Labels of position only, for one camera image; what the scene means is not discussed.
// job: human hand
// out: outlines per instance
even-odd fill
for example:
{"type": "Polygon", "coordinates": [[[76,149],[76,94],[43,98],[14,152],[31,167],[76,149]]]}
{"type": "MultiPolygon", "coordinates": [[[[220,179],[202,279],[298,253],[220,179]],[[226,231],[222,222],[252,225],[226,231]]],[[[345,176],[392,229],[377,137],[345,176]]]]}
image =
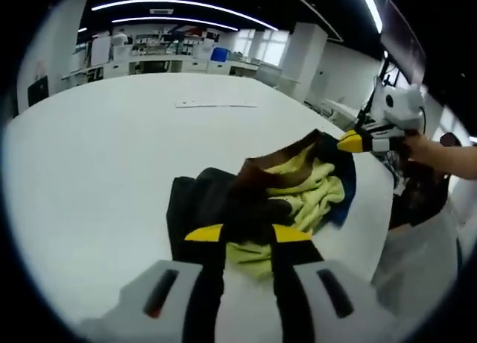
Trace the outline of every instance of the human hand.
{"type": "Polygon", "coordinates": [[[409,157],[417,161],[419,161],[421,156],[425,155],[430,142],[431,140],[419,132],[407,133],[404,139],[404,144],[409,149],[409,157]]]}

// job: white wall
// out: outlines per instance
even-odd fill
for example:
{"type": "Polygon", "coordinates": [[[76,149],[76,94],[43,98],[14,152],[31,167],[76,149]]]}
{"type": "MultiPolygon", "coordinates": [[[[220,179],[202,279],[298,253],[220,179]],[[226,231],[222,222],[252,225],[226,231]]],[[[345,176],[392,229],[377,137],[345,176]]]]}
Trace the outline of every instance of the white wall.
{"type": "Polygon", "coordinates": [[[426,135],[432,138],[439,127],[443,106],[430,94],[424,95],[424,108],[426,109],[426,135]]]}
{"type": "Polygon", "coordinates": [[[86,0],[63,0],[47,16],[28,47],[17,79],[19,113],[28,109],[28,87],[48,76],[50,95],[61,91],[61,78],[68,72],[86,0]]]}
{"type": "Polygon", "coordinates": [[[381,61],[329,41],[307,100],[327,98],[358,110],[369,99],[380,68],[381,61]]]}

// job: round table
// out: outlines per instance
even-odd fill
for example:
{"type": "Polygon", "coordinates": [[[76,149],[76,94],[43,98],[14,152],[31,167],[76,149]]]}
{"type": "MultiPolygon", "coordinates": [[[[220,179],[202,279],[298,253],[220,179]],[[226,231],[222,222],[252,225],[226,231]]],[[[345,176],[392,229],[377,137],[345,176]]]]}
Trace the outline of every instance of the round table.
{"type": "MultiPolygon", "coordinates": [[[[237,173],[246,157],[315,128],[343,133],[250,78],[135,75],[67,90],[26,110],[5,132],[13,237],[65,322],[98,318],[117,304],[121,287],[171,259],[165,213],[174,177],[196,177],[210,166],[237,173]],[[249,107],[217,107],[224,105],[249,107]]],[[[372,155],[354,159],[357,191],[347,221],[341,229],[326,225],[313,242],[325,259],[370,281],[388,232],[393,182],[372,155]]],[[[224,282],[217,342],[278,342],[271,283],[228,269],[224,282]]]]}

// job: light green towel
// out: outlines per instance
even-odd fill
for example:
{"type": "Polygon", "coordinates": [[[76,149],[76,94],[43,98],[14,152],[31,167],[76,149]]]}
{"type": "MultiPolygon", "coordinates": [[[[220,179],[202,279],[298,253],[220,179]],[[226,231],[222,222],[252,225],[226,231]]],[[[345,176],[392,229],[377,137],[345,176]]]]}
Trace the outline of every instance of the light green towel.
{"type": "MultiPolygon", "coordinates": [[[[300,168],[311,146],[303,150],[288,162],[266,169],[273,174],[285,174],[300,168]]],[[[316,231],[321,219],[330,211],[330,203],[339,203],[344,199],[341,180],[331,173],[335,166],[315,159],[311,175],[299,186],[286,189],[271,188],[273,195],[269,200],[287,200],[294,216],[293,228],[306,233],[316,231]]],[[[236,263],[240,269],[251,276],[264,278],[271,276],[270,245],[260,246],[253,243],[245,245],[227,244],[227,259],[236,263]]]]}

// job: laboratory bench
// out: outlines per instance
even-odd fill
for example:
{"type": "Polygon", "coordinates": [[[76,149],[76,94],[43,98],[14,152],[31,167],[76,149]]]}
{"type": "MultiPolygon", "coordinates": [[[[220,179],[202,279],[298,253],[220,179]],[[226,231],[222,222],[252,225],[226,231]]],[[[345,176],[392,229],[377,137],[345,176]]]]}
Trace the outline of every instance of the laboratory bench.
{"type": "Polygon", "coordinates": [[[126,60],[110,61],[97,66],[73,71],[62,77],[62,91],[72,87],[108,78],[143,73],[204,73],[253,77],[258,65],[239,60],[218,62],[195,59],[188,55],[150,54],[129,56],[126,60]]]}

